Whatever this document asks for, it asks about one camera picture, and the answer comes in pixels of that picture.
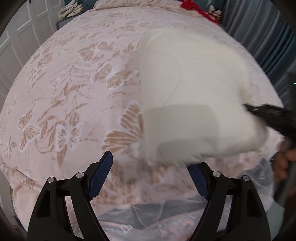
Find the metal pin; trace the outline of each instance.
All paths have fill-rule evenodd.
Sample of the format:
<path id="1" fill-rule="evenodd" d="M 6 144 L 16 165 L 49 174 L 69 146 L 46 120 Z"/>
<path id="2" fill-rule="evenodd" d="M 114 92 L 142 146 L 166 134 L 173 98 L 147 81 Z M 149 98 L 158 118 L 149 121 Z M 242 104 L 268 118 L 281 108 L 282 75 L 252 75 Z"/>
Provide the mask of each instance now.
<path id="1" fill-rule="evenodd" d="M 218 171 L 213 171 L 213 176 L 214 177 L 219 177 L 219 176 L 221 176 L 221 173 L 218 172 Z"/>
<path id="2" fill-rule="evenodd" d="M 250 181 L 250 178 L 249 178 L 249 176 L 243 176 L 242 178 L 243 178 L 243 180 L 244 180 L 245 182 L 248 182 L 248 181 Z"/>
<path id="3" fill-rule="evenodd" d="M 83 172 L 79 172 L 79 173 L 76 174 L 76 177 L 77 178 L 82 178 L 82 177 L 84 177 L 84 173 Z"/>
<path id="4" fill-rule="evenodd" d="M 54 181 L 54 177 L 50 177 L 49 179 L 47 179 L 48 183 L 52 183 Z"/>

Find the red fabric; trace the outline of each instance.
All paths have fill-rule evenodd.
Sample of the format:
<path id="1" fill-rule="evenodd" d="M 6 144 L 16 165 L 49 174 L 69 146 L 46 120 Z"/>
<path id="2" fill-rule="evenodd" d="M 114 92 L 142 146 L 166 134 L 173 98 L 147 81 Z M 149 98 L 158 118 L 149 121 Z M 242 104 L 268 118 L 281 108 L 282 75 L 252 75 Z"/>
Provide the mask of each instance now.
<path id="1" fill-rule="evenodd" d="M 206 17 L 208 20 L 216 23 L 217 25 L 219 25 L 219 22 L 217 20 L 213 20 L 211 19 L 195 2 L 193 2 L 193 0 L 180 0 L 183 3 L 181 4 L 182 8 L 185 8 L 187 10 L 196 10 L 198 11 L 201 15 L 203 15 L 204 17 Z"/>

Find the curtain fold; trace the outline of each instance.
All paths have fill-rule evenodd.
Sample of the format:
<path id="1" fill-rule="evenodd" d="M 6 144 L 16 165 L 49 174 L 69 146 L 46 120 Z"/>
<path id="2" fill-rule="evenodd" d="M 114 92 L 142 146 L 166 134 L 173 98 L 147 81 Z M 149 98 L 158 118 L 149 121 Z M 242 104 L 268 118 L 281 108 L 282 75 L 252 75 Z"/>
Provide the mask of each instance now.
<path id="1" fill-rule="evenodd" d="M 253 55 L 289 107 L 287 82 L 288 73 L 296 72 L 296 37 L 274 4 L 226 0 L 221 25 Z"/>

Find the pillow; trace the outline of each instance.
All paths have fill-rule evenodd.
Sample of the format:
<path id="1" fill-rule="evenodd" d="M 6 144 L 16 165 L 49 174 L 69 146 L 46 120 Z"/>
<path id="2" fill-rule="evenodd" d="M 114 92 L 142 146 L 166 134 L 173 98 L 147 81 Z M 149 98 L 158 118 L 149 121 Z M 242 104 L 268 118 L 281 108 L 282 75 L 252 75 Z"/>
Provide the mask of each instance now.
<path id="1" fill-rule="evenodd" d="M 264 123 L 243 106 L 250 85 L 234 50 L 201 33 L 154 28 L 138 55 L 149 164 L 198 163 L 264 143 Z"/>

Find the blue gripper pad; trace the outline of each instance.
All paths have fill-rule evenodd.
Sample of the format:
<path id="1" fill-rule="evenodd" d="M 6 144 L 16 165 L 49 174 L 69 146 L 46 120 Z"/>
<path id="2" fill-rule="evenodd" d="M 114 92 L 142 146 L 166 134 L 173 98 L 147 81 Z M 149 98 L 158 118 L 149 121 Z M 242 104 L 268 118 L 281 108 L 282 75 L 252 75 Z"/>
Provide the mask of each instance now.
<path id="1" fill-rule="evenodd" d="M 112 153 L 111 152 L 105 153 L 104 156 L 99 161 L 99 166 L 89 181 L 89 191 L 86 195 L 89 201 L 99 195 L 102 189 L 102 186 L 107 178 L 107 175 L 109 174 L 109 171 L 112 167 L 112 164 L 113 164 Z"/>
<path id="2" fill-rule="evenodd" d="M 207 180 L 202 174 L 197 164 L 187 166 L 187 170 L 192 178 L 192 181 L 201 196 L 204 196 L 205 199 L 209 198 L 209 190 L 207 188 Z"/>

